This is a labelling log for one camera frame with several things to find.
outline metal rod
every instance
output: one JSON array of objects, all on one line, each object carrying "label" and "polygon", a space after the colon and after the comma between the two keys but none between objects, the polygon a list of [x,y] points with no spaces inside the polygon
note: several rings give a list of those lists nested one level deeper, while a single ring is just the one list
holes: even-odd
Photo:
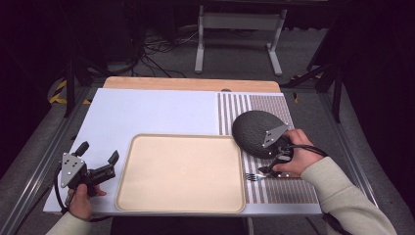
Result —
[{"label": "metal rod", "polygon": [[21,197],[18,199],[18,202],[15,204],[15,207],[10,213],[8,219],[3,224],[3,227],[0,230],[0,234],[14,234],[16,232],[17,227],[21,223],[25,214],[28,212],[37,191],[39,190],[50,166],[52,165],[54,157],[58,154],[59,147],[67,132],[67,129],[70,127],[71,123],[76,117],[76,114],[79,111],[79,108],[82,106],[83,100],[85,99],[88,92],[89,88],[80,88],[80,92],[77,95],[76,104],[73,111],[69,117],[62,120],[58,131],[53,137],[53,140],[48,146],[45,154],[41,158],[41,161],[37,166],[35,172],[27,181]]}]

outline forearm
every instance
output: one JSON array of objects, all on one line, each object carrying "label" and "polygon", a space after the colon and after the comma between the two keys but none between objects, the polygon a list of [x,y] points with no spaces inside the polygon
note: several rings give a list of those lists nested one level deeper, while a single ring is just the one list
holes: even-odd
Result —
[{"label": "forearm", "polygon": [[[308,167],[301,178],[312,184],[321,209],[349,233],[396,234],[388,218],[355,187],[331,158]],[[329,234],[336,234],[331,228]]]},{"label": "forearm", "polygon": [[61,219],[52,227],[47,233],[52,234],[66,234],[66,235],[82,235],[88,234],[91,229],[91,224],[88,221],[79,219],[69,212],[65,213]]}]

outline dark background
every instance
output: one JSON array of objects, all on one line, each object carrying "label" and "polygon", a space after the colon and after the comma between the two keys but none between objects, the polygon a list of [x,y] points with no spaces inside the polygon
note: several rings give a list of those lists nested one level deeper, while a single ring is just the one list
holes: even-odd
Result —
[{"label": "dark background", "polygon": [[[344,65],[346,90],[372,151],[414,210],[415,19],[410,6],[410,1],[371,0],[358,5],[363,12],[294,9],[285,29],[333,24],[315,64]],[[196,24],[197,15],[198,6],[192,5],[0,1],[0,176],[49,111],[48,90],[62,77],[70,56],[103,68],[133,60],[140,56],[143,28],[172,39],[178,27]]]}]

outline metal fork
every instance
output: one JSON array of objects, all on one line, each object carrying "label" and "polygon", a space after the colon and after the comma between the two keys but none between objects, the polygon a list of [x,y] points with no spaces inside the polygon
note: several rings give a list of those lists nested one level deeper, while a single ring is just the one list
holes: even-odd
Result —
[{"label": "metal fork", "polygon": [[262,179],[268,177],[266,175],[263,174],[253,174],[253,173],[246,173],[245,177],[249,180],[249,181],[261,181]]}]

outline metal stand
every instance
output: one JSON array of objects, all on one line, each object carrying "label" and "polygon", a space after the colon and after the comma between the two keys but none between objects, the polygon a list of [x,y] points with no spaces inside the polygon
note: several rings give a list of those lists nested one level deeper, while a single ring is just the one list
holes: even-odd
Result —
[{"label": "metal stand", "polygon": [[227,13],[205,13],[204,6],[199,10],[199,45],[196,54],[195,73],[202,73],[204,65],[204,29],[205,28],[233,28],[233,29],[255,29],[255,30],[273,30],[274,37],[272,42],[268,43],[267,51],[271,60],[272,68],[277,76],[282,75],[280,63],[278,62],[275,49],[287,10],[281,11],[280,15],[257,15],[257,14],[227,14]]}]

